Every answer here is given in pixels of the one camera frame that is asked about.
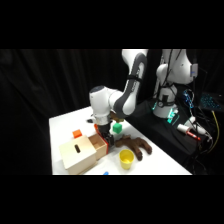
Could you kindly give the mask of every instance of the orange block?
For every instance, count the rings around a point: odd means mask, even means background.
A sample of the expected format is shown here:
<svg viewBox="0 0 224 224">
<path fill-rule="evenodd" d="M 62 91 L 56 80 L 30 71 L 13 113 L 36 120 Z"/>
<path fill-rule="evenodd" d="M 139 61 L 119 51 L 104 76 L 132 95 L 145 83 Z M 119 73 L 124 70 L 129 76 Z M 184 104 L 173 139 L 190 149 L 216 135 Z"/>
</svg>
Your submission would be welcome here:
<svg viewBox="0 0 224 224">
<path fill-rule="evenodd" d="M 80 130 L 74 131 L 72 133 L 73 133 L 74 138 L 79 138 L 82 136 L 82 132 Z"/>
</svg>

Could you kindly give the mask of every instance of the wooden box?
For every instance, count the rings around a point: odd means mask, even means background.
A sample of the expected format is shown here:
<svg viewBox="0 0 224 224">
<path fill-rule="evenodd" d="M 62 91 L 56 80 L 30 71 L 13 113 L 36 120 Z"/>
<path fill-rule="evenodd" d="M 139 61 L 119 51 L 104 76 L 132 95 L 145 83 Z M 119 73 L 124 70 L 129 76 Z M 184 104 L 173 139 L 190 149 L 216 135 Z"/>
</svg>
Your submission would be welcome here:
<svg viewBox="0 0 224 224">
<path fill-rule="evenodd" d="M 94 167 L 107 155 L 107 144 L 98 135 L 81 136 L 59 147 L 64 167 L 69 175 L 80 175 Z"/>
<path fill-rule="evenodd" d="M 64 167 L 70 175 L 79 175 L 92 168 L 97 162 L 96 149 L 87 136 L 81 136 L 59 148 Z"/>
<path fill-rule="evenodd" d="M 96 149 L 96 160 L 107 155 L 107 144 L 98 134 L 89 137 L 89 140 Z"/>
</svg>

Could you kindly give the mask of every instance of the brown object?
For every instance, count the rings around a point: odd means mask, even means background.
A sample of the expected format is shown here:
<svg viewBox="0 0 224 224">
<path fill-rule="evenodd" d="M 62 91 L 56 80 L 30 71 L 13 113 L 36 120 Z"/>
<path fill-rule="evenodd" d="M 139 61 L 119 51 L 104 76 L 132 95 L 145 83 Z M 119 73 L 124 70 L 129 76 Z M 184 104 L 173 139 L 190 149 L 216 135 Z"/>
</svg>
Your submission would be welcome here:
<svg viewBox="0 0 224 224">
<path fill-rule="evenodd" d="M 113 111 L 110 112 L 110 117 L 112 120 L 116 121 L 117 123 L 124 122 L 124 119 L 118 118 L 117 115 Z"/>
<path fill-rule="evenodd" d="M 142 152 L 140 151 L 139 147 L 144 148 L 149 155 L 152 154 L 152 147 L 141 138 L 131 139 L 130 136 L 124 135 L 120 140 L 115 142 L 115 146 L 118 148 L 124 145 L 130 148 L 135 153 L 139 161 L 142 161 L 143 158 Z"/>
</svg>

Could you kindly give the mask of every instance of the brown glove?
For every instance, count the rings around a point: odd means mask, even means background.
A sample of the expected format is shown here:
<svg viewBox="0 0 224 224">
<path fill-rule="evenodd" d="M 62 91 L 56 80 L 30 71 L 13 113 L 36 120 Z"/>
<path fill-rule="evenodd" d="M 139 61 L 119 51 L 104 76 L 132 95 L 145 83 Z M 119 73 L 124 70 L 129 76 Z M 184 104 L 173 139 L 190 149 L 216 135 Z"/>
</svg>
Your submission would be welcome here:
<svg viewBox="0 0 224 224">
<path fill-rule="evenodd" d="M 139 161 L 142 161 L 143 158 L 139 147 L 144 148 L 149 155 L 152 154 L 152 147 L 141 138 L 131 139 L 131 136 L 123 136 L 120 140 L 115 142 L 115 146 L 118 148 L 127 146 L 135 153 Z"/>
</svg>

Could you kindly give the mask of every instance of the black background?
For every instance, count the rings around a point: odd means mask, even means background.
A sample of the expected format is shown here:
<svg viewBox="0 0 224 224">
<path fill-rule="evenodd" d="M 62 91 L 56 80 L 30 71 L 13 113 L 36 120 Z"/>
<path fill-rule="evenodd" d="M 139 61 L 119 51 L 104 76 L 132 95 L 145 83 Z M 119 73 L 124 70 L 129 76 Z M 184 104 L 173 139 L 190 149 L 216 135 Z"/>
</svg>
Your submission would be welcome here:
<svg viewBox="0 0 224 224">
<path fill-rule="evenodd" d="M 49 118 L 89 104 L 89 91 L 105 85 L 123 91 L 128 67 L 122 49 L 0 50 L 0 173 L 52 174 Z M 193 50 L 188 49 L 192 62 Z M 152 96 L 161 49 L 148 54 L 139 102 Z M 205 90 L 224 94 L 224 49 L 198 49 L 198 63 L 208 71 Z M 223 171 L 220 140 L 208 166 Z"/>
</svg>

